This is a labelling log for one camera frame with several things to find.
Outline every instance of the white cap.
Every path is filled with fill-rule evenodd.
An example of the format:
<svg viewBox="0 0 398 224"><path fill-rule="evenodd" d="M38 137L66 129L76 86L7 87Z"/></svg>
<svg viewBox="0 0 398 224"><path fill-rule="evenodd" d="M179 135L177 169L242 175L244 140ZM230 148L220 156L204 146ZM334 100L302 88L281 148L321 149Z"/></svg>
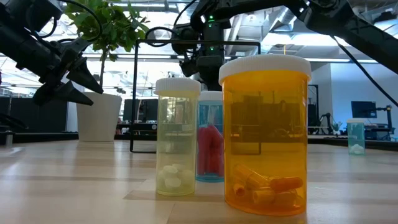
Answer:
<svg viewBox="0 0 398 224"><path fill-rule="evenodd" d="M360 118L358 119L354 118L354 119L348 119L347 123L365 123L365 120Z"/></svg>
<svg viewBox="0 0 398 224"><path fill-rule="evenodd" d="M222 85L223 80L242 72L264 71L264 70L291 70L307 74L311 79L311 64L301 57L291 55L255 55L241 57L232 60L220 68L218 82Z"/></svg>
<svg viewBox="0 0 398 224"><path fill-rule="evenodd" d="M223 101L223 92L221 91L203 91L200 93L199 101Z"/></svg>
<svg viewBox="0 0 398 224"><path fill-rule="evenodd" d="M155 94L158 95L159 91L172 90L172 91L193 91L200 94L200 82L189 78L161 78L156 81Z"/></svg>

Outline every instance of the potted plant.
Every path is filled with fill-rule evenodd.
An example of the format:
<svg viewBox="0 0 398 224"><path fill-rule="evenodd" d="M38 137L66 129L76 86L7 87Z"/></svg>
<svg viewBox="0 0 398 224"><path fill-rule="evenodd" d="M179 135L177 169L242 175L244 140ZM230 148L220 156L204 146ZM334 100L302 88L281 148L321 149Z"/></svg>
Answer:
<svg viewBox="0 0 398 224"><path fill-rule="evenodd" d="M111 52L123 47L130 52L137 39L145 38L148 28L147 21L127 4L129 15L124 14L124 8L112 2L102 0L77 0L90 8L102 23L103 33L93 42L93 50L101 51L101 73L99 84L103 86L104 68L107 58L115 62L118 57ZM79 36L90 39L95 37L100 27L95 18L84 9L67 4L65 14L76 25ZM93 102L93 106L77 105L78 132L81 141L113 141L118 122L122 98L109 94L84 93Z"/></svg>

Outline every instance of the plant pot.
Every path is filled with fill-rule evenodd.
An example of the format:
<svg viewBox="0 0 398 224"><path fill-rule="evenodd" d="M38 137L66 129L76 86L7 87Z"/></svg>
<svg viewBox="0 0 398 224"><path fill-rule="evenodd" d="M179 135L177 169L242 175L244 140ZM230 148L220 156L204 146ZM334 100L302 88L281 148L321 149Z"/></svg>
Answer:
<svg viewBox="0 0 398 224"><path fill-rule="evenodd" d="M77 104L79 141L113 141L122 98L109 94L84 94L94 104L93 106Z"/></svg>

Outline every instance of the wooden table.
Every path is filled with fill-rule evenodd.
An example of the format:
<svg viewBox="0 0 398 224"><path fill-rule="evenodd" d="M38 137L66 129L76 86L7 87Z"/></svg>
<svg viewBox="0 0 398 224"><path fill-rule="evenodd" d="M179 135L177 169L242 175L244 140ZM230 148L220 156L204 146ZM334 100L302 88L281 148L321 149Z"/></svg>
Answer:
<svg viewBox="0 0 398 224"><path fill-rule="evenodd" d="M137 142L138 150L154 142ZM0 223L398 223L398 153L309 145L308 209L264 217L231 208L223 183L197 183L188 197L154 193L155 154L129 141L0 147Z"/></svg>

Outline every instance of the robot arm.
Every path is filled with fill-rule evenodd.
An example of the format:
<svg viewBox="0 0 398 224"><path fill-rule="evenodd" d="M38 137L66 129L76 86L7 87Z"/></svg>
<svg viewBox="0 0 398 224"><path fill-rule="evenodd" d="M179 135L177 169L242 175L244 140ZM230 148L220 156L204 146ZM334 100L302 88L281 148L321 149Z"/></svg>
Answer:
<svg viewBox="0 0 398 224"><path fill-rule="evenodd" d="M190 25L206 40L209 22L229 22L235 15L276 6L286 6L310 30L340 37L398 73L398 40L356 16L347 0L201 0ZM202 16L208 20L202 22Z"/></svg>
<svg viewBox="0 0 398 224"><path fill-rule="evenodd" d="M33 32L40 31L54 17L62 15L59 4L54 0L0 1L0 52L17 62L17 68L26 68L40 77L43 85L36 91L34 102L43 105L51 99L59 99L92 105L93 102L73 87L67 78L97 93L102 88L87 69L82 51L91 43L77 38L71 42L47 42L33 38Z"/></svg>

